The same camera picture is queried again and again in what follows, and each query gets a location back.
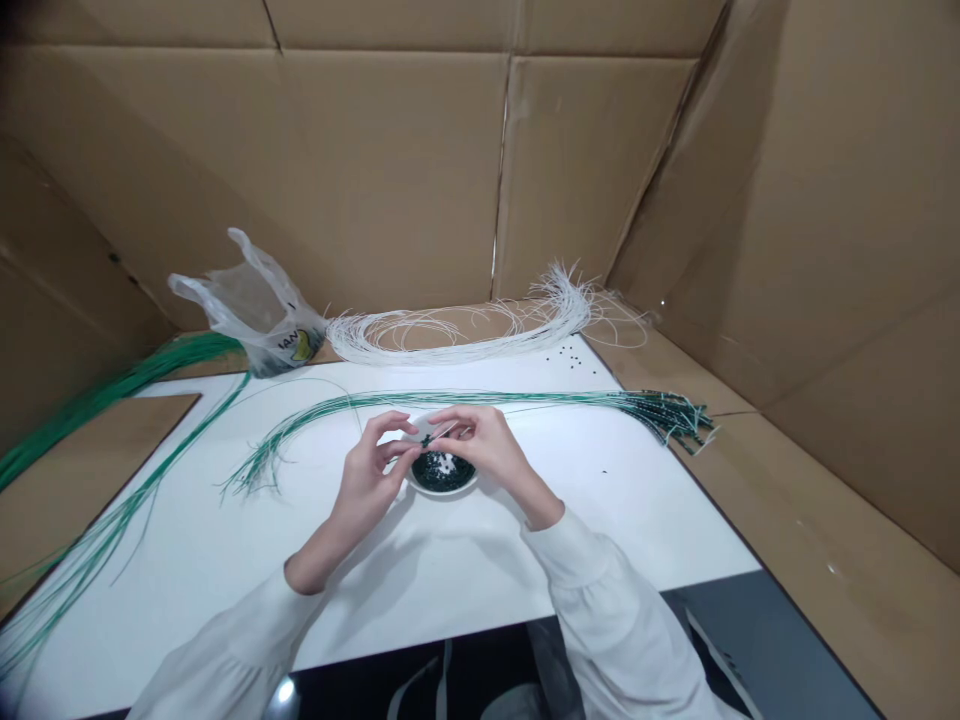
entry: hand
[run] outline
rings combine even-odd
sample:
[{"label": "hand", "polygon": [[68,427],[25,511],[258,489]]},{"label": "hand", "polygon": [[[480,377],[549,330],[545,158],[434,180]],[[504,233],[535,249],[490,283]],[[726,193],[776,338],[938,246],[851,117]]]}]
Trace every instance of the hand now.
[{"label": "hand", "polygon": [[456,425],[427,449],[462,457],[503,487],[517,501],[533,530],[551,527],[563,517],[563,503],[530,466],[502,412],[492,407],[454,405],[429,420],[441,432],[452,422]]},{"label": "hand", "polygon": [[[407,413],[391,411],[367,421],[360,442],[343,463],[340,493],[330,517],[287,561],[287,584],[296,592],[313,595],[323,590],[330,574],[387,514],[423,447],[402,440],[377,442],[391,430],[416,435],[419,430],[409,419]],[[399,459],[385,475],[394,458]]]}]

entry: cardboard panel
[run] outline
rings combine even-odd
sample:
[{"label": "cardboard panel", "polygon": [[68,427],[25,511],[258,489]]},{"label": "cardboard panel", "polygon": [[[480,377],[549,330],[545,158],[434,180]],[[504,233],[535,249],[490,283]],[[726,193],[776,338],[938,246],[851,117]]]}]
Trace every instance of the cardboard panel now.
[{"label": "cardboard panel", "polygon": [[519,52],[699,57],[726,0],[526,0]]},{"label": "cardboard panel", "polygon": [[66,400],[132,360],[3,260],[0,316],[7,338],[0,346],[0,453]]},{"label": "cardboard panel", "polygon": [[[69,546],[127,484],[199,395],[123,400],[57,443],[0,493],[0,577]],[[5,584],[0,617],[38,580]]]},{"label": "cardboard panel", "polygon": [[582,334],[625,389],[679,393],[706,405],[707,413],[714,418],[756,412],[652,324],[641,328],[631,322],[629,318],[636,316],[632,308],[611,300],[604,313],[609,321],[590,325]]},{"label": "cardboard panel", "polygon": [[328,259],[312,272],[327,301],[488,299],[505,58],[291,51],[283,67],[317,169],[310,202]]},{"label": "cardboard panel", "polygon": [[497,230],[497,297],[559,259],[603,279],[650,179],[692,60],[515,58]]},{"label": "cardboard panel", "polygon": [[957,717],[960,577],[757,414],[677,457],[887,717]]},{"label": "cardboard panel", "polygon": [[[893,38],[903,61],[878,72]],[[647,298],[666,299],[664,332],[761,409],[960,273],[960,163],[946,161],[960,150],[960,94],[943,72],[960,64],[952,11],[795,3],[774,50],[718,78],[712,105],[693,111],[697,137],[665,167],[640,220],[651,238],[640,267],[701,248],[673,288]],[[770,107],[757,122],[741,104],[738,124],[731,100],[747,93],[768,94]]]},{"label": "cardboard panel", "polygon": [[960,572],[960,291],[767,408],[800,445]]},{"label": "cardboard panel", "polygon": [[29,5],[15,32],[30,42],[275,46],[262,0],[41,0]]},{"label": "cardboard panel", "polygon": [[0,137],[0,252],[38,288],[130,358],[173,328],[110,257],[97,229],[9,138]]},{"label": "cardboard panel", "polygon": [[[33,48],[5,124],[170,317],[245,229],[323,311],[480,302],[506,64],[497,55]],[[83,142],[75,142],[82,137]]]},{"label": "cardboard panel", "polygon": [[786,0],[737,0],[637,212],[610,287],[660,309],[750,177],[776,77]]},{"label": "cardboard panel", "polygon": [[0,139],[0,454],[60,405],[129,366],[172,327],[96,229]]},{"label": "cardboard panel", "polygon": [[267,0],[299,49],[697,57],[724,0]]},{"label": "cardboard panel", "polygon": [[519,0],[267,0],[284,48],[509,50]]}]

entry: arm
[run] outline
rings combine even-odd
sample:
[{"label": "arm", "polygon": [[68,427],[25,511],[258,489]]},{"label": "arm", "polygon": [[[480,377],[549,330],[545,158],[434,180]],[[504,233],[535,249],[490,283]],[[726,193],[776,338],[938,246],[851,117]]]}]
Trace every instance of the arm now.
[{"label": "arm", "polygon": [[609,538],[592,533],[534,472],[503,414],[455,406],[431,422],[459,424],[429,449],[476,465],[527,516],[588,717],[719,718],[703,667],[659,593]]},{"label": "arm", "polygon": [[[327,521],[282,569],[164,659],[129,720],[263,716],[293,665],[297,640],[330,575],[383,519],[423,451],[419,443],[377,444],[390,430],[419,432],[409,417],[388,412],[367,423],[360,443],[347,454]],[[394,458],[397,463],[384,474]]]}]

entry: left hand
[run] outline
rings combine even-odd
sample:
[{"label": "left hand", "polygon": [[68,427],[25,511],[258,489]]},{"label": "left hand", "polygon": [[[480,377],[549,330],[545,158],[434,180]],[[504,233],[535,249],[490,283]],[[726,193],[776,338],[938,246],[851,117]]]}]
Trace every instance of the left hand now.
[{"label": "left hand", "polygon": [[[392,430],[416,435],[419,430],[409,420],[409,414],[393,410],[367,421],[360,442],[343,463],[340,493],[330,517],[287,561],[287,584],[293,590],[301,595],[323,590],[330,574],[387,514],[407,470],[425,451],[418,442],[378,442]],[[399,459],[384,474],[394,458]]]}]

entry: white table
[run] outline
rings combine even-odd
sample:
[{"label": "white table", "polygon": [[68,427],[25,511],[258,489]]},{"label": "white table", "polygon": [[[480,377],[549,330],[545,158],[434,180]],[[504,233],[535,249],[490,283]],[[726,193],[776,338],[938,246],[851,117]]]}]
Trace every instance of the white table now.
[{"label": "white table", "polygon": [[[60,719],[128,707],[170,650],[260,583],[327,516],[344,454],[359,437],[354,413],[321,420],[291,443],[280,495],[263,490],[247,499],[227,496],[221,505],[216,484],[284,418],[342,394],[341,387],[349,392],[620,389],[579,336],[561,345],[568,348],[562,355],[558,346],[439,368],[335,363],[251,381],[239,404],[163,480],[144,541],[126,571],[111,585],[140,526],[131,528],[106,570],[63,619],[33,669],[20,716]],[[570,361],[571,353],[578,360]],[[239,380],[239,375],[178,380],[144,392],[203,397],[120,498]],[[362,410],[359,422],[386,409]],[[415,416],[426,412],[400,409]],[[683,466],[635,420],[582,407],[508,418],[557,494],[587,524],[612,537],[659,590],[759,568]],[[303,641],[295,669],[553,614],[544,574],[520,540],[517,515],[510,499],[483,480],[454,501],[401,490],[387,519],[348,561],[342,582]],[[20,682],[12,678],[4,694],[9,698]]]}]

